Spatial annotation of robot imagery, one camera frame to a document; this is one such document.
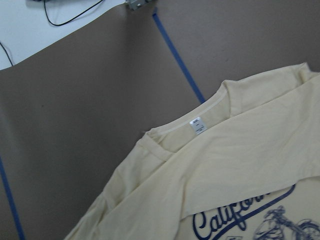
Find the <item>beige long-sleeve printed shirt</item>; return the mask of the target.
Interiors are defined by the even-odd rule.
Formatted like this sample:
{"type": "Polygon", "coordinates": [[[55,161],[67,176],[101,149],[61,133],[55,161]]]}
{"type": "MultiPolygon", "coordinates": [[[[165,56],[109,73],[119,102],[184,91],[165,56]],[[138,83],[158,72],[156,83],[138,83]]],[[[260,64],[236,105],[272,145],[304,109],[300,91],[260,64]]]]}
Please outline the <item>beige long-sleeve printed shirt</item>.
{"type": "Polygon", "coordinates": [[[147,131],[68,240],[317,240],[320,75],[225,80],[147,131]]]}

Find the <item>grey aluminium frame post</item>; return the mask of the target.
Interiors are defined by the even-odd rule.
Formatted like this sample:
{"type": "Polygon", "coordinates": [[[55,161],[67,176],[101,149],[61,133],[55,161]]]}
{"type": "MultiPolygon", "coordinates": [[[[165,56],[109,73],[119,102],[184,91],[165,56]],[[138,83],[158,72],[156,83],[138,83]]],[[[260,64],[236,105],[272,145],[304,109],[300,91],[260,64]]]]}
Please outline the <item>grey aluminium frame post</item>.
{"type": "Polygon", "coordinates": [[[125,1],[125,3],[129,6],[129,8],[134,11],[149,2],[151,1],[150,0],[126,0],[125,1]]]}

